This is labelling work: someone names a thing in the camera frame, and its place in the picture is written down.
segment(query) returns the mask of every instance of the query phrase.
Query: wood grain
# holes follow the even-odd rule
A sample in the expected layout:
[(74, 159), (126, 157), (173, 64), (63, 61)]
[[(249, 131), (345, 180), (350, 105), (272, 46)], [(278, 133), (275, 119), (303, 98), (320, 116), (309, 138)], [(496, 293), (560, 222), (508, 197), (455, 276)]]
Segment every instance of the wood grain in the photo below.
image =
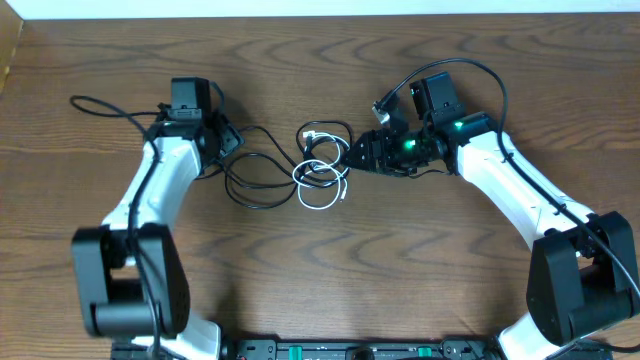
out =
[[(140, 136), (78, 113), (70, 95), (151, 110), (170, 100), (171, 77), (202, 76), (225, 90), (236, 125), (267, 127), (297, 156), (302, 123), (369, 130), (371, 103), (405, 74), (473, 57), (509, 87), (507, 128), (524, 155), (640, 239), (639, 37), (635, 14), (28, 22), (0, 100), (0, 354), (108, 356), (82, 328), (69, 245), (126, 190)], [(444, 69), (472, 110), (499, 109), (485, 74)], [(246, 150), (276, 155), (259, 134)], [(195, 183), (174, 234), (192, 308), (233, 334), (352, 339), (489, 335), (526, 311), (529, 251), (480, 191), (446, 176), (349, 183), (324, 212), (252, 211), (221, 178)], [(629, 320), (604, 335), (631, 345), (638, 330)]]

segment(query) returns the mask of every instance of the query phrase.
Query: white cable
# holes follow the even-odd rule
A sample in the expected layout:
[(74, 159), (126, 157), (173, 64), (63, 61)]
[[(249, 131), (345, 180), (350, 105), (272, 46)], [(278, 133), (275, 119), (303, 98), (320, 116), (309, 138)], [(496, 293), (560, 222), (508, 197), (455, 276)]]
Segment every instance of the white cable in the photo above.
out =
[[(346, 142), (344, 139), (342, 139), (339, 136), (335, 136), (335, 135), (332, 135), (332, 134), (329, 134), (329, 133), (326, 133), (326, 132), (315, 132), (313, 130), (312, 131), (303, 132), (302, 136), (304, 138), (311, 137), (312, 140), (316, 140), (316, 139), (322, 138), (322, 137), (329, 137), (329, 138), (331, 138), (333, 140), (333, 142), (335, 142), (336, 148), (338, 149), (338, 155), (336, 157), (336, 160), (334, 162), (332, 162), (331, 164), (328, 164), (328, 163), (326, 163), (326, 162), (324, 162), (322, 160), (318, 160), (318, 159), (305, 160), (305, 161), (301, 162), (300, 164), (298, 164), (293, 169), (293, 171), (291, 173), (293, 181), (295, 181), (296, 184), (298, 184), (297, 185), (298, 186), (298, 200), (300, 200), (300, 203), (302, 205), (304, 205), (305, 207), (307, 207), (309, 209), (312, 209), (312, 210), (325, 210), (325, 209), (328, 209), (331, 206), (333, 206), (333, 204), (335, 204), (336, 201), (338, 201), (338, 199), (340, 199), (340, 201), (344, 200), (345, 196), (347, 195), (347, 189), (349, 187), (349, 183), (347, 182), (347, 178), (346, 178), (345, 175), (346, 175), (347, 171), (349, 171), (349, 168), (345, 167), (345, 169), (342, 172), (340, 172), (340, 171), (336, 170), (334, 168), (334, 166), (339, 164), (340, 157), (342, 155), (339, 142), (341, 142), (341, 143), (343, 143), (345, 145), (345, 148), (346, 148), (347, 151), (349, 150), (349, 143)], [(298, 169), (301, 166), (304, 166), (304, 165), (307, 165), (307, 164), (310, 164), (309, 166), (310, 166), (310, 168), (312, 170), (307, 171), (304, 175), (302, 175), (300, 177), (300, 179), (297, 179), (296, 178), (296, 174), (298, 173)], [(329, 204), (327, 204), (325, 206), (314, 206), (314, 205), (308, 204), (307, 202), (305, 202), (302, 199), (302, 189), (301, 189), (301, 187), (302, 186), (308, 187), (308, 188), (312, 188), (313, 187), (311, 185), (307, 185), (307, 184), (303, 183), (302, 179), (304, 179), (304, 177), (309, 175), (310, 173), (312, 173), (314, 171), (320, 171), (320, 170), (330, 170), (336, 175), (336, 177), (335, 177), (335, 179), (333, 181), (336, 181), (338, 183), (337, 184), (338, 185), (338, 191), (336, 192), (336, 196), (333, 198), (333, 200)], [(344, 190), (341, 193), (340, 190), (342, 190), (342, 181), (344, 181)]]

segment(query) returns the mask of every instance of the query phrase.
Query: tabletop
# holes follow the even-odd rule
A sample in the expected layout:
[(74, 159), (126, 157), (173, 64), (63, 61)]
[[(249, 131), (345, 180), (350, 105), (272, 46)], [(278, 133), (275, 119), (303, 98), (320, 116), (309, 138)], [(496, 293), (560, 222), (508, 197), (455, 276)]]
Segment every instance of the tabletop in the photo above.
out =
[[(2, 357), (108, 357), (108, 341), (82, 326), (70, 242), (120, 200), (142, 141), (125, 120), (73, 109), (69, 96), (154, 110), (170, 102), (172, 77), (204, 77), (225, 91), (236, 126), (264, 126), (300, 161), (300, 125), (377, 128), (372, 102), (448, 57), (498, 72), (510, 94), (506, 129), (523, 155), (597, 213), (623, 214), (640, 239), (638, 14), (29, 21), (0, 98)], [(470, 111), (498, 115), (489, 76), (464, 64), (438, 70), (451, 73)], [(401, 97), (419, 128), (408, 90)], [(238, 153), (283, 160), (264, 134), (246, 140)], [(286, 180), (258, 160), (239, 171)], [(192, 184), (173, 235), (192, 309), (227, 334), (493, 335), (527, 311), (530, 251), (460, 177), (353, 171), (345, 201), (325, 211), (295, 198), (246, 209), (223, 181)], [(632, 319), (601, 335), (632, 345), (639, 330)]]

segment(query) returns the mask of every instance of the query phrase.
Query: white wall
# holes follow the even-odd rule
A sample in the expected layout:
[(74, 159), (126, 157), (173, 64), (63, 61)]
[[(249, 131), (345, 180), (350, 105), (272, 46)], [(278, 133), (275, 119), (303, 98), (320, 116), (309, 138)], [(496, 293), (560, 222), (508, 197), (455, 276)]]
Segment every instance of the white wall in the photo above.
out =
[(25, 20), (640, 11), (640, 0), (7, 0)]

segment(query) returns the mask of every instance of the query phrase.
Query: green light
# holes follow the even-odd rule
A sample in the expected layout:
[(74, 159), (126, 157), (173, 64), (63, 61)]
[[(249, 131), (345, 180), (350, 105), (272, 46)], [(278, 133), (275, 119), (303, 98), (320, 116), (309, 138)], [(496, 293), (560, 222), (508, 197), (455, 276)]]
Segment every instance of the green light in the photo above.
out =
[(411, 150), (414, 146), (416, 146), (416, 141), (415, 140), (407, 140), (404, 142), (404, 147), (407, 150)]

